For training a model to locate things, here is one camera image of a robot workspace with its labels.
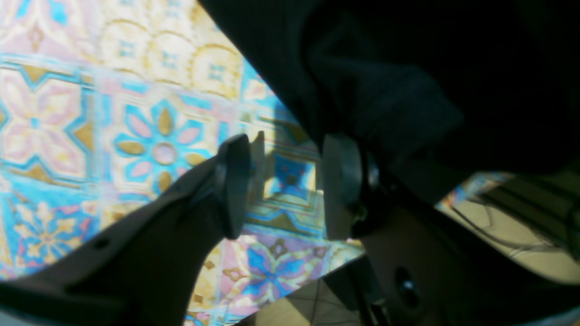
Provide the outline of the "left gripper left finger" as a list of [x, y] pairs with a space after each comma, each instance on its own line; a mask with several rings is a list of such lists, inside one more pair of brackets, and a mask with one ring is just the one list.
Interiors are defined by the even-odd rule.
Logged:
[[3, 326], [180, 326], [211, 250], [240, 237], [246, 134], [54, 264], [1, 283]]

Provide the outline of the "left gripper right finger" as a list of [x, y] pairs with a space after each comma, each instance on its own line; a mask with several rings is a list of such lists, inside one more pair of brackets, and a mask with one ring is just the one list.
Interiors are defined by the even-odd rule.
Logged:
[[358, 239], [390, 326], [576, 326], [579, 287], [526, 270], [400, 183], [343, 134], [322, 150], [327, 237]]

